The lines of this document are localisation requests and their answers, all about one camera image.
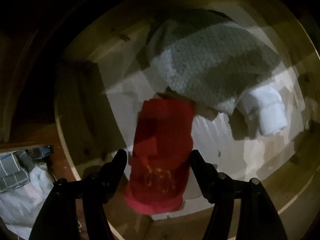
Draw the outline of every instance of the wooden surface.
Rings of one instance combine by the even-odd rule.
[[[65,178],[67,181],[75,181],[76,178],[72,173],[68,160],[66,159],[59,137],[54,143],[51,142],[51,145],[53,145],[53,154],[50,155],[47,163],[50,172],[55,176],[56,179]],[[76,200],[76,212],[81,240],[89,240],[84,219],[82,200]]]
[[[111,152],[124,148],[103,95],[97,67],[86,64],[61,63],[57,82],[59,93],[55,104],[58,132],[68,164],[76,179],[99,171],[112,160]],[[150,218],[131,209],[123,198],[126,178],[120,182],[115,197],[104,205],[111,231],[118,239],[142,239]]]
[[[210,9],[214,7],[214,4],[226,2],[241,3],[242,7],[254,18],[255,22],[257,22],[259,27],[263,29],[272,41],[281,57],[286,61],[284,62],[285,65],[293,65],[295,67],[299,74],[299,83],[296,85],[301,88],[306,104],[305,109],[309,111],[308,114],[312,120],[319,122],[319,57],[303,27],[279,0],[127,0],[108,11],[78,35],[65,51],[64,58],[71,62],[89,60],[96,63],[105,56],[108,49],[119,38],[123,36],[130,37],[130,33],[138,29],[141,24],[150,22],[152,14],[156,11],[175,6]],[[63,95],[67,91],[60,90],[59,92],[60,95]],[[80,173],[83,173],[85,168],[95,165],[95,161],[98,161],[98,158],[88,159],[86,162],[82,153],[71,152],[70,149],[76,140],[81,139],[73,136],[71,131],[75,131],[75,127],[71,130],[68,128],[68,126],[72,125],[70,113],[65,115],[65,124],[62,122],[61,117],[67,113],[67,105],[69,103],[66,99],[64,102],[57,103],[58,118],[61,123],[61,132],[66,139],[66,147],[69,150],[70,158],[74,163],[81,164],[75,165],[75,167],[76,169],[79,167]],[[82,122],[81,119],[83,118],[81,116],[81,118],[74,118],[74,120]],[[85,138],[90,138],[92,136],[90,135],[90,129],[87,125],[83,127],[85,128],[83,132],[80,132],[80,130],[77,132],[83,134]],[[318,194],[320,190],[317,184],[313,183],[313,179],[318,176],[320,165],[319,127],[316,124],[310,123],[307,128],[309,129],[296,136],[285,149],[287,151],[294,151],[293,157],[263,181],[263,185],[266,187],[278,212],[285,221],[284,225],[286,230],[290,232],[290,239],[298,239],[303,235],[316,216],[317,212],[314,209],[319,208],[320,204],[320,199],[317,198],[312,199],[312,207],[308,206],[308,202],[306,201],[308,196]],[[297,215],[295,203],[301,204],[300,208],[304,210],[303,217]],[[146,230],[145,239],[194,240],[201,238],[209,221],[210,214],[210,210],[205,210],[180,218],[154,221],[150,224],[148,230]],[[236,226],[233,225],[230,237],[234,236],[235,228]]]
[[[12,127],[12,135],[8,143],[0,143],[0,152],[11,152],[25,148],[49,145],[57,137],[55,123],[25,123]]]
[[[54,66],[63,39],[45,52],[55,31],[86,0],[2,0],[0,22],[0,142],[8,142],[19,96],[35,65]],[[42,76],[43,85],[46,75]]]

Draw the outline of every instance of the plaid fabric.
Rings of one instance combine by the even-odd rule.
[[[16,155],[9,153],[0,157],[0,177],[8,176],[21,170]]]
[[[30,176],[24,168],[0,178],[0,193],[20,188],[30,182]]]
[[[0,156],[0,193],[17,189],[30,182],[29,172],[35,164],[25,150]]]
[[[14,154],[18,157],[19,163],[23,168],[25,168],[28,172],[32,171],[32,169],[35,167],[35,163],[26,150],[17,151]]]

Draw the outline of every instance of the knit fabric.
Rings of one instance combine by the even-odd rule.
[[[146,46],[150,65],[173,91],[229,115],[280,62],[262,41],[211,11],[182,10],[155,25]]]
[[[250,138],[276,134],[288,125],[274,82],[244,93],[237,108],[245,117]]]

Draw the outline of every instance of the white sweater sleeve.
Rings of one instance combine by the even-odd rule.
[[[245,92],[237,108],[245,117],[251,138],[273,135],[288,125],[274,82]]]

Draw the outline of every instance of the clothing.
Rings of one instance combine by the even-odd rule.
[[[0,216],[7,228],[29,239],[44,201],[53,188],[46,164],[36,163],[29,173],[30,183],[0,194]]]
[[[51,153],[49,146],[30,150],[34,159],[42,159]],[[0,156],[0,193],[20,188],[30,182],[29,172],[35,163],[27,150],[5,153]]]
[[[153,215],[178,210],[189,177],[193,107],[174,99],[145,101],[138,119],[124,198]]]
[[[169,87],[231,115],[244,92],[268,83],[280,57],[247,30],[204,9],[156,21],[146,54]]]
[[[244,93],[237,108],[245,117],[250,138],[276,134],[288,125],[284,103],[273,82]]]

